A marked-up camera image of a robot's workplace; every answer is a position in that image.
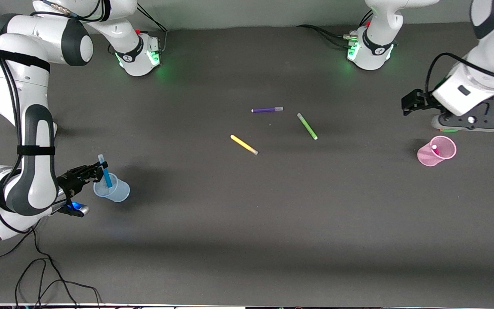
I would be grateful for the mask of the blue marker with clear cap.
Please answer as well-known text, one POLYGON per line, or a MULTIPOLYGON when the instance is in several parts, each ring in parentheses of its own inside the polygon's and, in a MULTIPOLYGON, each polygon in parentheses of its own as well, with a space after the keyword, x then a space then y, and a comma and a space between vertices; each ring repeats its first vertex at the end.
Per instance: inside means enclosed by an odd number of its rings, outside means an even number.
MULTIPOLYGON (((99 160, 99 162, 105 161, 103 154, 98 155, 98 160, 99 160)), ((112 180, 110 178, 108 170, 105 169, 105 170, 103 170, 103 172, 104 172, 104 180, 105 180, 106 186, 108 188, 112 188, 112 180)))

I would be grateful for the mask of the translucent blue plastic cup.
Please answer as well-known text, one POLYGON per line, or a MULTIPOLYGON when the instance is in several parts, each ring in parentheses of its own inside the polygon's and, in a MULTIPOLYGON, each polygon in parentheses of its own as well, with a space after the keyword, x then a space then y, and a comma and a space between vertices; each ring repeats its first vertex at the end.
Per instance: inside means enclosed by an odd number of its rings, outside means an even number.
POLYGON ((100 182, 94 182, 94 193, 101 198, 107 198, 113 202, 125 201, 131 192, 129 184, 118 178, 113 173, 108 175, 110 177, 112 187, 108 187, 105 179, 102 179, 100 182))

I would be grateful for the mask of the translucent pink plastic cup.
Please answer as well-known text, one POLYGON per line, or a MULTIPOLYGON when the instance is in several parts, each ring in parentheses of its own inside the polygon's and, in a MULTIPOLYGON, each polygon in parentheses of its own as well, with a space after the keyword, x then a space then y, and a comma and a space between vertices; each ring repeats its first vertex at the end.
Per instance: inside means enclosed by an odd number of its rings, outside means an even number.
POLYGON ((417 158, 421 164, 428 167, 436 166, 445 160, 452 159, 457 152, 457 146, 452 139, 446 136, 435 136, 417 151, 417 158), (433 154, 431 145, 437 145, 440 155, 433 154))

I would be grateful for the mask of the green marker with clear cap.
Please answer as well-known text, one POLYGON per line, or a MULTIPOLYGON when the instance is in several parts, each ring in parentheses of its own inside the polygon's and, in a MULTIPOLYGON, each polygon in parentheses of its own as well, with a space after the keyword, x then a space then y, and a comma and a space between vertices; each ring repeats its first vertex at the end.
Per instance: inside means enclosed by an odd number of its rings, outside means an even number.
POLYGON ((304 128, 307 130, 307 132, 310 134, 312 139, 317 140, 318 136, 315 133, 315 131, 312 129, 312 127, 309 125, 308 121, 304 118, 304 116, 301 113, 297 114, 298 119, 302 122, 304 125, 304 128))

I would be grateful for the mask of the yellow marker with clear cap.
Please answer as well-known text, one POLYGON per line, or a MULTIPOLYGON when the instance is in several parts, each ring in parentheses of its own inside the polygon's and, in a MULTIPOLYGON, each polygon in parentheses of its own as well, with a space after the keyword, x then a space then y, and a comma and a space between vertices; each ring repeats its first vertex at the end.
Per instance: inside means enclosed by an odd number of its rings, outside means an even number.
POLYGON ((244 142, 243 140, 239 139, 239 137, 235 135, 230 135, 230 138, 236 142, 238 145, 243 147, 244 149, 248 150, 249 152, 253 153, 255 156, 259 154, 259 151, 257 151, 255 148, 244 142))

